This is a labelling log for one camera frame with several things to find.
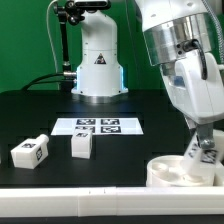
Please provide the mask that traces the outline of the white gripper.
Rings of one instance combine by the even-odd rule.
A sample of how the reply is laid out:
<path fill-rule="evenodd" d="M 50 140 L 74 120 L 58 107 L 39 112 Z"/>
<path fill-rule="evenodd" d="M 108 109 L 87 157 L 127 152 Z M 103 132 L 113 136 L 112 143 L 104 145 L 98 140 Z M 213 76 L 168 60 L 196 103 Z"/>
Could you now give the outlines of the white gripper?
<path fill-rule="evenodd" d="M 212 122 L 224 118 L 224 85 L 214 56 L 206 53 L 205 59 L 206 80 L 201 78 L 200 56 L 196 51 L 176 61 L 171 74 L 162 78 L 173 106 L 198 124 L 199 146 L 212 149 L 215 147 Z"/>

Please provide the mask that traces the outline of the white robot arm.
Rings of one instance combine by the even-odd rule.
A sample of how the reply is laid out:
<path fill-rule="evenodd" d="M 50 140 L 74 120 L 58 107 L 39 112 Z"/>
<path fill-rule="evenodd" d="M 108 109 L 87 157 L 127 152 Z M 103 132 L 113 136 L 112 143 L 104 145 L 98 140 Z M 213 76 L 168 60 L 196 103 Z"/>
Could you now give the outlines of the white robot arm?
<path fill-rule="evenodd" d="M 196 129 L 202 149 L 215 146 L 213 123 L 224 118 L 219 66 L 211 54 L 209 22 L 217 18 L 207 0 L 134 0 L 153 65 L 160 67 L 168 96 Z M 116 25 L 101 10 L 109 0 L 74 0 L 83 9 L 83 59 L 75 92 L 88 98 L 125 91 L 117 62 Z"/>

